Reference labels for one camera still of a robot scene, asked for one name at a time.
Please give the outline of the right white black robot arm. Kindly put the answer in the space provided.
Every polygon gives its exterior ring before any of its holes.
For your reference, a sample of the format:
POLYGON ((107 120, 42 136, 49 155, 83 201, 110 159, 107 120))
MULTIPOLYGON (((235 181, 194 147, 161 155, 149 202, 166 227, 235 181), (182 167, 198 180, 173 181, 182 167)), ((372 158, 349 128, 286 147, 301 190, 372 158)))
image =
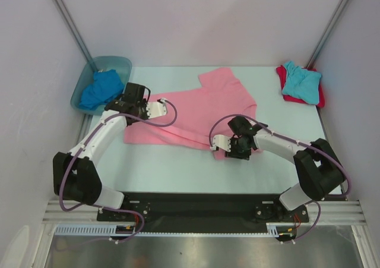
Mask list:
POLYGON ((348 182, 347 173, 327 140, 297 141, 244 115, 233 116, 227 124, 233 133, 222 147, 227 158, 249 160, 253 151, 262 151, 294 164, 298 183, 281 193, 274 206, 274 215, 280 221, 288 221, 298 207, 320 201, 348 182))

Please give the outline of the pink t shirt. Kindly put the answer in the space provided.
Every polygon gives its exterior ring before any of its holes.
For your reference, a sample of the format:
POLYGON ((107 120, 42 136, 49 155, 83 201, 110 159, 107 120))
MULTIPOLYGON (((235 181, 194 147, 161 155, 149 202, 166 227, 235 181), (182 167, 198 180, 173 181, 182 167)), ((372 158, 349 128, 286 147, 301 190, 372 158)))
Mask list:
POLYGON ((126 144, 185 146, 209 150, 208 135, 232 135, 226 121, 233 114, 255 117, 257 103, 230 68, 218 68, 198 76, 201 87, 181 92, 155 94, 152 99, 166 98, 177 109, 153 119, 154 125, 134 123, 125 129, 126 144))

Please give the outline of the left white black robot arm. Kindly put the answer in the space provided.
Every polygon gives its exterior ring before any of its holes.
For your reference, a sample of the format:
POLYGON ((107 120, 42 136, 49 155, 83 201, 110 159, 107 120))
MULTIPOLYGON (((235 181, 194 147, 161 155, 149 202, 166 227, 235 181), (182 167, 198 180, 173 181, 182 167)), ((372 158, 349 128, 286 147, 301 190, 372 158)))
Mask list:
POLYGON ((124 194, 102 184, 97 164, 115 137, 138 121, 148 119, 150 89, 128 83, 125 92, 111 100, 95 127, 68 153, 58 152, 53 158, 53 188, 61 209, 72 211, 82 204, 110 208, 118 220, 130 216, 131 205, 124 194))

